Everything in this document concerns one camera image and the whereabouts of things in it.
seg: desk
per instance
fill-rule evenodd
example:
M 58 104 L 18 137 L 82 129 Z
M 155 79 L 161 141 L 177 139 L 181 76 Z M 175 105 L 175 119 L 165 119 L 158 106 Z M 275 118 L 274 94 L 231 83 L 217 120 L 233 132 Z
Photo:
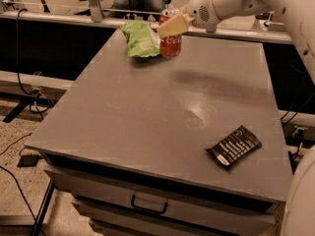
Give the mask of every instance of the desk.
M 240 125 L 262 147 L 227 172 L 205 148 Z M 258 235 L 292 177 L 262 45 L 234 40 L 140 59 L 118 30 L 26 147 L 94 228 L 123 235 Z

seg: black handle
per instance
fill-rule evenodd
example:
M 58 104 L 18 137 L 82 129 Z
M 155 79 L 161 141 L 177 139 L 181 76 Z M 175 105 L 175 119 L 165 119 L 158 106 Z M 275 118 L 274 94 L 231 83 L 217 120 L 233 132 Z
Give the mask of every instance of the black handle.
M 131 199 L 131 207 L 132 208 L 138 209 L 138 210 L 142 210 L 142 211 L 146 211 L 146 212 L 150 212 L 150 213 L 154 213 L 154 214 L 157 214 L 157 215 L 164 214 L 166 212 L 167 206 L 168 206 L 167 202 L 165 202 L 162 210 L 154 210 L 154 209 L 150 209 L 150 208 L 143 208 L 141 206 L 137 206 L 135 204 L 135 200 L 136 200 L 136 195 L 133 195 L 132 199 Z

